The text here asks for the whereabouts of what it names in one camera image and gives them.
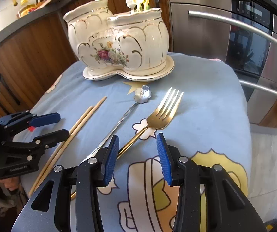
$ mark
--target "oven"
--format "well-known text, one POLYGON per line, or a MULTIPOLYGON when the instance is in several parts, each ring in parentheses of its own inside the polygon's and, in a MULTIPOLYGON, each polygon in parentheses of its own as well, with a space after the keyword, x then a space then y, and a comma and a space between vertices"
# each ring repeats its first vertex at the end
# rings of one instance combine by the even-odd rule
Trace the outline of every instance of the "oven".
POLYGON ((173 51, 231 66, 259 124, 277 100, 277 16, 251 0, 170 0, 170 9, 173 51))

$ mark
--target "person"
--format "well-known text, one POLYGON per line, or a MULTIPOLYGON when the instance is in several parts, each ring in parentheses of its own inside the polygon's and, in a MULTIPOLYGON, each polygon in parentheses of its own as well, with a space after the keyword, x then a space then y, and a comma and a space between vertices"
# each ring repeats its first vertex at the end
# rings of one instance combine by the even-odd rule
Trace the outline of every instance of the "person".
MULTIPOLYGON (((3 223, 12 223, 15 221, 17 215, 20 213, 28 197, 25 194, 23 187, 20 184, 19 177, 12 177, 0 180, 0 220, 6 220, 3 223), (7 211, 10 210, 11 221, 8 221, 7 211)), ((11 225, 8 229, 0 223, 0 231, 10 231, 11 225)))

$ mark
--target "bolt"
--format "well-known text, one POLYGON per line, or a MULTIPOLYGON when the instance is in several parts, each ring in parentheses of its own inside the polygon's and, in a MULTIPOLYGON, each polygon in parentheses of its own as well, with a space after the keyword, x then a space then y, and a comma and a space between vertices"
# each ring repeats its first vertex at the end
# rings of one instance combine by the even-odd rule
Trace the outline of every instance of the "bolt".
POLYGON ((181 156, 181 157, 179 157, 178 160, 179 160, 181 163, 186 163, 186 162, 188 161, 188 158, 185 157, 185 156, 181 156))
POLYGON ((97 160, 96 158, 94 158, 94 157, 88 159, 88 163, 89 163, 89 164, 94 164, 94 163, 96 163, 97 161, 98 161, 98 160, 97 160))
POLYGON ((60 172, 62 170, 62 167, 61 166, 55 166, 54 167, 54 171, 57 173, 57 172, 60 172))
POLYGON ((214 165, 214 169, 218 172, 220 172, 222 170, 222 166, 220 166, 219 164, 214 165))

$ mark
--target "tablecloth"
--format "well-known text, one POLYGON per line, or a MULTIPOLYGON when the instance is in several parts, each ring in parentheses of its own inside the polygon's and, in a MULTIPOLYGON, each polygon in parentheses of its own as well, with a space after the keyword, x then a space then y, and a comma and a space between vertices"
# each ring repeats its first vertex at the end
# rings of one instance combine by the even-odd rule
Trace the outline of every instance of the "tablecloth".
MULTIPOLYGON (((221 61, 169 53, 175 68, 168 76, 148 83, 151 98, 138 107, 116 130, 120 148, 146 125, 146 118, 158 106, 166 91, 184 92, 172 122, 163 130, 148 129, 116 162, 109 186, 98 189, 100 212, 105 231, 169 232, 175 219, 178 187, 163 179, 156 148, 156 135, 163 132, 169 145, 197 164, 221 164, 247 194, 251 169, 251 138, 247 105, 234 71, 221 61)), ((74 167, 99 144, 121 116, 134 103, 134 90, 143 83, 114 76, 88 81, 82 76, 85 65, 78 61, 69 67, 31 110, 38 115, 58 112, 56 124, 25 130, 15 140, 29 142, 35 136, 62 128, 70 130, 83 112, 103 96, 106 101, 69 144, 58 165, 74 167)), ((45 151, 43 167, 54 148, 45 151)), ((29 192, 38 173, 21 177, 29 192)), ((75 201, 71 202, 71 229, 75 227, 75 201)), ((201 231, 205 229, 205 193, 201 186, 201 231)))

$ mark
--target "yellow star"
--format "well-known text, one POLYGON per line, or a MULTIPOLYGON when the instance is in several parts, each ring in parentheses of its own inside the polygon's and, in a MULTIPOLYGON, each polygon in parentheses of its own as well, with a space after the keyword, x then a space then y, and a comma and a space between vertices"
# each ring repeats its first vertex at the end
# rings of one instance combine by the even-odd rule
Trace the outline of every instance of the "yellow star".
POLYGON ((128 92, 128 94, 130 94, 131 92, 135 91, 137 88, 140 88, 143 85, 148 84, 149 82, 135 82, 135 81, 133 81, 133 82, 123 82, 123 83, 131 86, 131 88, 128 92))

